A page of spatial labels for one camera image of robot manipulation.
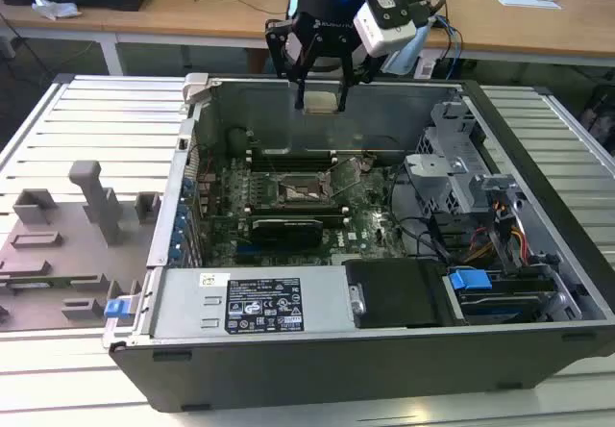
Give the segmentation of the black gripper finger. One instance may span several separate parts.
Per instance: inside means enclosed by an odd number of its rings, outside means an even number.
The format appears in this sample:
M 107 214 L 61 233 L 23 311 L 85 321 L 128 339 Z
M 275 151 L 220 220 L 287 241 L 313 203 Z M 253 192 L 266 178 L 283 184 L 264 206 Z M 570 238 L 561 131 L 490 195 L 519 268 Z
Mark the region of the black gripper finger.
M 297 85 L 295 109 L 304 107 L 306 78 L 320 55 L 320 34 L 313 28 L 313 18 L 292 18 L 265 21 L 265 40 L 280 79 L 285 78 Z M 294 62 L 288 58 L 285 44 L 294 36 L 299 41 L 299 55 Z
M 351 87 L 370 84 L 381 70 L 381 58 L 372 57 L 362 44 L 353 47 L 347 38 L 339 41 L 342 77 L 337 95 L 337 111 L 344 112 Z

